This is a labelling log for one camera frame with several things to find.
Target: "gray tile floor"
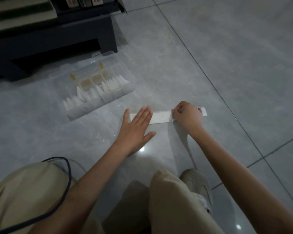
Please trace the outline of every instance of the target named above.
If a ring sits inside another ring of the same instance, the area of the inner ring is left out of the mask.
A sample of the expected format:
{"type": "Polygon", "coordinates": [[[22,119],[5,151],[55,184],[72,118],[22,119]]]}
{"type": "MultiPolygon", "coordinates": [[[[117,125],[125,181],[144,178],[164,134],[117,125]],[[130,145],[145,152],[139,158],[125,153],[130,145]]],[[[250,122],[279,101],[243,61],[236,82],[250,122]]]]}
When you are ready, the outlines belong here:
{"type": "MultiPolygon", "coordinates": [[[[170,110],[187,100],[207,109],[204,126],[293,212],[293,0],[124,0],[113,16],[117,55],[136,89],[68,122],[52,97],[46,66],[0,81],[0,180],[62,155],[89,169],[109,148],[127,106],[170,110]]],[[[226,233],[254,233],[195,142],[177,124],[151,125],[157,139],[116,171],[95,206],[104,219],[133,181],[149,185],[165,167],[204,172],[214,218],[226,233]]],[[[76,177],[82,174],[73,167],[76,177]]]]}

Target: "khaki trousers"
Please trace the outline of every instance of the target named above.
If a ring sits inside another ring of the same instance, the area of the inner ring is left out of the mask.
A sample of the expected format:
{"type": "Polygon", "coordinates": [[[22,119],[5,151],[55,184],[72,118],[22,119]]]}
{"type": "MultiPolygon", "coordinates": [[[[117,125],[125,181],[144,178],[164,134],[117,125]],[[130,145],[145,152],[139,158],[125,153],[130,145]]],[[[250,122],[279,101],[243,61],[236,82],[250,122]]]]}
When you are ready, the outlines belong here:
{"type": "MultiPolygon", "coordinates": [[[[41,162],[23,167],[0,182],[0,230],[39,216],[58,200],[68,176],[58,166],[41,162]]],[[[149,219],[152,233],[223,233],[187,186],[166,170],[150,184],[149,219]]],[[[14,234],[25,234],[31,227],[14,234]]],[[[81,233],[105,233],[89,218],[81,233]]]]}

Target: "adhesive strip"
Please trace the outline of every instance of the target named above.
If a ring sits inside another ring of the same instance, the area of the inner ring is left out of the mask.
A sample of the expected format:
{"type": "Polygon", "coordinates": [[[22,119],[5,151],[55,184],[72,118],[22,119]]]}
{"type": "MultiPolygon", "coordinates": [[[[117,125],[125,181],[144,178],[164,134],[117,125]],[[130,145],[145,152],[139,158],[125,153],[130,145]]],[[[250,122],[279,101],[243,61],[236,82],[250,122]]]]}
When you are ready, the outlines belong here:
{"type": "MultiPolygon", "coordinates": [[[[203,117],[207,116],[205,108],[200,108],[202,110],[203,117]]],[[[133,120],[133,118],[136,116],[136,113],[130,114],[130,121],[133,120]]],[[[167,123],[167,122],[173,122],[174,119],[172,118],[172,112],[171,111],[163,111],[163,112],[153,112],[152,119],[150,121],[150,124],[159,124],[159,123],[167,123]]]]}

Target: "sneaker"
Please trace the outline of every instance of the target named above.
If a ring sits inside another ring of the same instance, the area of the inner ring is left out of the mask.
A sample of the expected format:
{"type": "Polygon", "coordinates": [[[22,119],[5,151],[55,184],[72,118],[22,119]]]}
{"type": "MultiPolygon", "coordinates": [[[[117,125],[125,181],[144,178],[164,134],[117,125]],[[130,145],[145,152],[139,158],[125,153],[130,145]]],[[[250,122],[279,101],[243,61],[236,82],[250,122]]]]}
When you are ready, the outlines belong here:
{"type": "Polygon", "coordinates": [[[203,208],[211,215],[211,189],[204,175],[196,169],[187,169],[181,174],[180,180],[187,185],[203,208]]]}

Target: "wire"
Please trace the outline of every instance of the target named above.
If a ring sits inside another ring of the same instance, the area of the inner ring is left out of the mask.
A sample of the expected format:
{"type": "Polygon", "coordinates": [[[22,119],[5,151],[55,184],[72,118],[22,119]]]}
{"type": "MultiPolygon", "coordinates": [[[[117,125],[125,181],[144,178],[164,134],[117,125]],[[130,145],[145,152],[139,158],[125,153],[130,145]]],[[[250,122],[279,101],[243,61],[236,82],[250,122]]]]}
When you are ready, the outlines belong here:
{"type": "Polygon", "coordinates": [[[11,233],[11,232],[15,232],[17,230],[20,230],[22,228],[25,228],[25,227],[28,227],[36,222],[39,222],[47,217],[50,217],[52,214],[54,214],[58,209],[59,207],[63,204],[65,198],[66,198],[66,195],[68,193],[68,190],[70,189],[70,184],[71,184],[71,169],[70,169],[70,163],[69,161],[67,160],[66,157],[51,157],[51,158],[48,158],[46,160],[43,160],[43,162],[46,162],[46,161],[49,161],[49,160],[52,160],[52,159],[56,159],[56,158],[60,158],[60,159],[63,159],[66,161],[66,164],[67,164],[67,167],[68,167],[68,184],[66,186],[66,189],[60,199],[60,201],[55,205],[55,207],[53,209],[51,209],[50,211],[40,215],[40,216],[37,216],[37,217],[34,217],[32,219],[29,219],[27,221],[24,221],[24,222],[21,222],[19,224],[16,224],[16,225],[13,225],[11,227],[8,227],[8,228],[5,228],[5,229],[2,229],[0,230],[0,234],[8,234],[8,233],[11,233]]]}

